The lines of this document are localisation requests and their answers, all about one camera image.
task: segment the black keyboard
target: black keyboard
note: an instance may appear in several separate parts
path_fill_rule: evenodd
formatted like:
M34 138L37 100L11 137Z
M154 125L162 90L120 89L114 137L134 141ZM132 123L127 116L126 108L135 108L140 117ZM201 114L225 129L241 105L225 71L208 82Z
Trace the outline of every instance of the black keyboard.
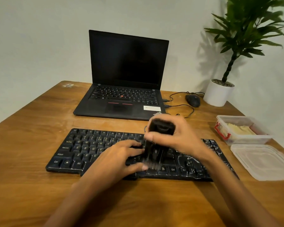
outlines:
M105 149L126 139L136 140L142 143L144 148L143 134L73 128L46 165L46 170L82 176ZM236 175L216 141L208 139L203 141ZM128 158L125 164L130 165L140 161L140 156L135 156ZM148 169L129 175L125 179L156 178L212 182L206 168L197 159L174 149L168 150L164 159L161 159L161 163L159 170Z
M90 99L121 100L134 103L158 105L155 91L134 90L122 87L97 86L91 93Z

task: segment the wooden desk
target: wooden desk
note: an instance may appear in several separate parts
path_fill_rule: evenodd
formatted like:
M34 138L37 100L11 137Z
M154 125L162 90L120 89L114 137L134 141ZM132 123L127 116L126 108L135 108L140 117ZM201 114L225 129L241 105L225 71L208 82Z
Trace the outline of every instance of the wooden desk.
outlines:
M73 87L62 85L72 83ZM45 166L73 127L143 133L146 121L74 116L91 84L63 81L0 123L0 226L42 226L79 175ZM162 91L163 98L171 93ZM173 105L185 103L184 94ZM167 110L188 115L188 107ZM213 130L217 115L242 115L230 103L201 101L187 119L200 138L215 139L244 185L284 225L284 181L258 182ZM276 142L270 145L284 153ZM235 226L213 183L140 179L121 181L96 198L78 226Z

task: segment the white flower pot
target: white flower pot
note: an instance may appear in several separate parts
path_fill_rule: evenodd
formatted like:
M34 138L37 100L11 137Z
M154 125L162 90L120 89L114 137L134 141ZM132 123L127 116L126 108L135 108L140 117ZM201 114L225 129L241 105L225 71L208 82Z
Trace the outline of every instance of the white flower pot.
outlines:
M234 85L232 87L225 87L211 80L206 89L204 101L215 107L223 107L233 90Z

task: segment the hand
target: hand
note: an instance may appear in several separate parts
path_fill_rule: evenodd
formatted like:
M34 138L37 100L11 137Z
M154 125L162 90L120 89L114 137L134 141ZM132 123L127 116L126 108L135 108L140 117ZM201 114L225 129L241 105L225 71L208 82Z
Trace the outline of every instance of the hand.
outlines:
M152 119L161 119L172 122L176 126L174 135L171 136L160 134L158 132L148 132L148 127L151 124ZM146 130L147 132L144 134L145 139L159 145L174 148L186 155L199 158L202 153L208 149L201 139L197 137L196 133L186 120L181 116L172 116L168 114L156 115L149 120Z
M137 171L147 170L148 167L143 163L136 163L130 166L125 165L125 161L130 156L142 154L144 149L130 148L140 146L135 140L125 140L117 142L115 145L106 149L91 167L82 176L82 180L92 181L93 189L96 193L106 190L127 175Z

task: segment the red clip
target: red clip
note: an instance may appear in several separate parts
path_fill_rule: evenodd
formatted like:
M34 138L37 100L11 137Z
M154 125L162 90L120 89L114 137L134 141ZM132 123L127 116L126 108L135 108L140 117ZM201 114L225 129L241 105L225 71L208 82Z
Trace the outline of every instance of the red clip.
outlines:
M230 133L227 134L227 137L225 137L221 132L220 130L218 129L218 126L219 126L219 122L217 122L217 124L215 125L215 130L217 131L217 133L224 139L224 140L228 140L229 137L231 136Z

